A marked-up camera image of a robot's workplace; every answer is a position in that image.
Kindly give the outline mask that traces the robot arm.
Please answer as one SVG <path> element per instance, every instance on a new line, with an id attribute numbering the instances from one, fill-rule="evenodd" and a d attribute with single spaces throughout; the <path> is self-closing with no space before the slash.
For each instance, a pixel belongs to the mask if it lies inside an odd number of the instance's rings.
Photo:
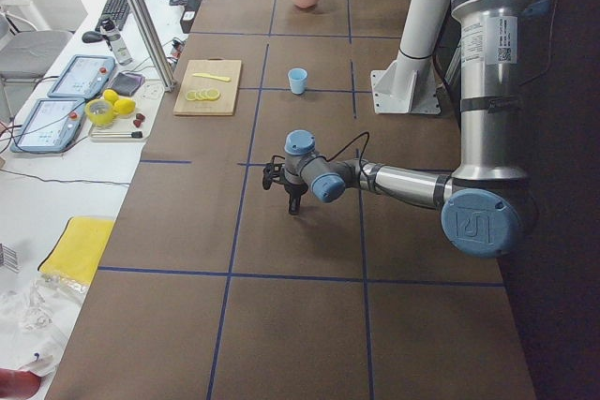
<path id="1" fill-rule="evenodd" d="M 531 0 L 412 0 L 396 60 L 371 75 L 375 111 L 418 109 L 416 87 L 428 73 L 446 15 L 460 25 L 461 157 L 449 174 L 405 170 L 363 157 L 334 161 L 322 156 L 314 136 L 291 132 L 285 160 L 263 172 L 289 195 L 297 215 L 302 196 L 322 202 L 354 187 L 441 213 L 447 239 L 478 258 L 513 251 L 535 222 L 528 176 L 518 164 L 518 21 Z"/>

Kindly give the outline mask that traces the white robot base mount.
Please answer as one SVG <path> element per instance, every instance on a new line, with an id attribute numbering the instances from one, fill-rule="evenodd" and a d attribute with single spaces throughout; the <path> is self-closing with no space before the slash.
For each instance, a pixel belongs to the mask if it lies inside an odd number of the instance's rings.
<path id="1" fill-rule="evenodd" d="M 432 55 L 450 0 L 411 0 L 396 59 L 371 72 L 378 114 L 438 114 Z"/>

